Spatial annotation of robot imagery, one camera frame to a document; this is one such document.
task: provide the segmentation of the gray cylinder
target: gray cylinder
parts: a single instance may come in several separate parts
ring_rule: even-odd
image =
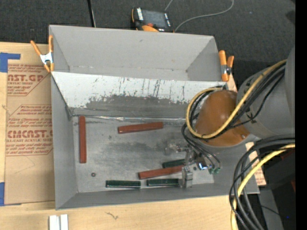
[[[295,67],[293,63],[286,64],[287,67]],[[238,91],[237,95],[237,103],[242,99],[244,93],[249,89],[250,85],[259,77],[259,75],[264,72],[260,71],[253,76],[249,77],[245,80]],[[285,81],[285,77],[278,83],[278,85],[274,88],[274,90],[270,93],[268,98],[266,99],[262,110],[260,113],[244,124],[246,129],[253,135],[259,138],[268,138],[276,135],[291,135],[295,133],[295,126],[292,120],[292,115],[290,112],[290,108],[292,110],[292,101],[293,98],[287,98],[287,92],[290,92],[290,96],[292,96],[292,90],[289,90],[291,86],[294,86],[294,75],[287,73],[288,69],[285,69],[285,77],[287,76],[287,81]],[[243,116],[240,118],[241,122],[249,120],[251,117],[254,117],[256,112],[261,106],[266,94],[270,91],[271,87],[275,84],[277,80],[273,81],[267,88],[258,96],[258,98],[253,102],[250,106],[250,109],[247,110]]]

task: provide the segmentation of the black wire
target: black wire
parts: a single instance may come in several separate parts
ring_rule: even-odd
[[[242,213],[243,217],[245,218],[245,220],[249,223],[249,225],[253,228],[253,229],[257,229],[257,227],[255,225],[253,225],[253,223],[251,222],[251,220],[249,219],[248,215],[246,214],[245,210],[243,209],[243,206],[241,204],[241,201],[239,199],[239,196],[237,194],[237,188],[238,188],[238,180],[241,178],[243,180],[244,176],[245,176],[245,172],[252,166],[252,164],[259,158],[261,158],[264,154],[268,153],[268,152],[271,152],[271,150],[268,150],[268,151],[265,151],[263,153],[261,153],[260,155],[258,155],[255,159],[253,159],[253,161],[251,161],[247,166],[245,165],[246,164],[246,161],[248,159],[248,156],[249,154],[251,154],[252,152],[256,151],[256,150],[259,150],[261,148],[264,148],[264,147],[272,147],[274,145],[286,145],[286,144],[290,144],[290,143],[295,143],[295,139],[292,139],[292,137],[288,137],[288,136],[278,136],[278,137],[275,137],[275,138],[269,138],[269,139],[263,139],[261,140],[261,142],[258,142],[256,143],[248,152],[246,152],[242,157],[241,159],[239,160],[237,166],[236,166],[236,169],[235,169],[235,173],[234,173],[234,182],[231,186],[231,189],[230,189],[230,192],[229,192],[229,200],[230,200],[230,204],[231,204],[231,207],[232,209],[234,210],[235,212],[235,209],[233,207],[233,203],[232,203],[232,200],[231,200],[231,193],[232,191],[234,190],[234,196],[236,198],[236,201],[237,201],[237,205],[240,209],[240,213]],[[238,175],[238,170],[239,170],[239,167],[240,167],[240,164],[241,165],[241,173],[240,175]]]
[[[96,27],[91,0],[87,0],[87,6],[88,6],[89,13],[90,13],[92,27]]]
[[[263,108],[263,106],[264,106],[264,103],[265,103],[265,101],[267,100],[267,98],[269,97],[269,95],[272,93],[272,91],[275,89],[275,87],[279,84],[279,82],[283,79],[283,77],[284,77],[284,74],[283,74],[283,75],[276,81],[276,83],[271,87],[271,89],[268,91],[268,93],[267,93],[267,94],[265,95],[265,97],[263,98],[263,100],[262,100],[262,102],[261,102],[261,104],[260,104],[260,107],[258,108],[257,112],[255,113],[255,115],[254,115],[253,117],[251,117],[249,120],[246,120],[246,121],[241,122],[241,123],[239,123],[239,124],[236,124],[236,125],[232,125],[232,126],[230,126],[230,127],[227,127],[227,128],[225,128],[225,131],[230,130],[230,129],[232,129],[232,128],[236,128],[236,127],[238,127],[238,126],[241,126],[241,125],[243,125],[243,124],[246,124],[246,123],[248,123],[248,122],[254,120],[254,119],[259,115],[259,113],[260,113],[260,111],[262,110],[262,108]]]
[[[293,141],[295,142],[295,140],[291,140],[291,139],[290,139],[290,140],[287,140],[286,143],[293,143]],[[280,145],[280,143],[281,143],[280,141],[278,142],[278,141],[274,141],[274,140],[271,140],[271,139],[269,139],[268,142],[269,142],[270,146],[276,145],[276,144]],[[246,168],[243,169],[243,171],[241,172],[240,175],[237,175],[237,174],[238,174],[238,170],[239,170],[240,163],[244,162],[244,161],[248,158],[249,154],[251,154],[251,153],[254,152],[255,150],[261,149],[261,148],[263,148],[263,147],[266,147],[266,142],[261,142],[261,143],[255,144],[255,145],[253,146],[252,149],[250,149],[248,152],[246,152],[246,153],[242,156],[242,158],[239,160],[239,162],[238,162],[238,164],[237,164],[237,166],[236,166],[235,174],[234,174],[234,183],[233,183],[233,185],[232,185],[232,187],[231,187],[231,190],[230,190],[230,193],[229,193],[229,197],[231,198],[231,192],[232,192],[232,189],[234,189],[234,191],[235,191],[234,195],[236,196],[236,199],[237,199],[237,201],[238,201],[238,205],[240,204],[240,201],[238,200],[238,196],[237,196],[237,185],[236,185],[236,182],[237,182],[237,181],[240,179],[240,177],[247,171],[247,169],[256,161],[257,158],[255,158],[248,166],[246,166]]]
[[[276,75],[274,75],[272,78],[270,78],[272,75],[268,74],[268,77],[265,78],[264,82],[262,82],[260,84],[260,87],[258,87],[256,89],[256,91],[254,91],[254,93],[252,93],[252,95],[250,96],[249,100],[244,104],[244,106],[238,111],[237,115],[234,117],[233,120],[231,120],[229,122],[229,124],[217,135],[215,135],[214,137],[211,138],[206,138],[203,139],[205,141],[209,141],[210,139],[214,139],[217,138],[219,136],[221,136],[223,133],[225,133],[226,131],[238,127],[240,125],[243,125],[245,123],[250,122],[251,120],[253,120],[256,116],[258,116],[258,114],[260,113],[260,111],[263,108],[263,105],[265,103],[265,101],[267,100],[268,96],[271,94],[271,92],[274,90],[274,88],[277,86],[277,84],[281,81],[281,79],[284,76],[284,71],[281,71],[279,73],[277,73]],[[258,111],[256,112],[256,114],[249,120],[241,122],[240,124],[236,124],[235,123],[240,119],[240,117],[248,110],[248,108],[250,108],[251,104],[256,100],[256,98],[258,98],[258,96],[262,93],[263,90],[265,90],[267,88],[268,85],[270,85],[278,76],[281,77],[275,82],[275,84],[271,87],[271,89],[269,90],[269,92],[266,94],[266,96],[264,97],[264,99],[262,100],[262,103],[258,109]]]
[[[280,75],[282,75],[282,77],[284,76],[284,71],[280,71],[278,73],[276,73],[274,76],[272,76],[271,78],[267,78],[265,79],[261,85],[256,89],[256,91],[254,91],[254,93],[252,93],[252,95],[249,97],[248,101],[244,104],[243,108],[241,108],[239,110],[239,112],[237,113],[237,115],[235,116],[235,118],[228,124],[229,126],[234,125],[239,119],[240,117],[249,109],[249,107],[251,106],[251,104],[259,97],[259,95],[273,82],[275,81]]]
[[[221,168],[221,161],[217,158],[217,156],[208,151],[207,149],[205,149],[201,144],[198,144],[196,141],[192,140],[191,138],[189,138],[186,134],[185,134],[185,130],[187,128],[187,124],[184,124],[181,128],[181,133],[184,137],[184,139],[190,144],[190,146],[192,146],[196,151],[198,151],[199,153],[202,153],[204,156],[206,156],[206,158],[209,160],[209,162],[212,164],[212,168],[214,169],[215,163],[212,161],[211,157],[213,157],[216,162],[218,163],[218,168]]]

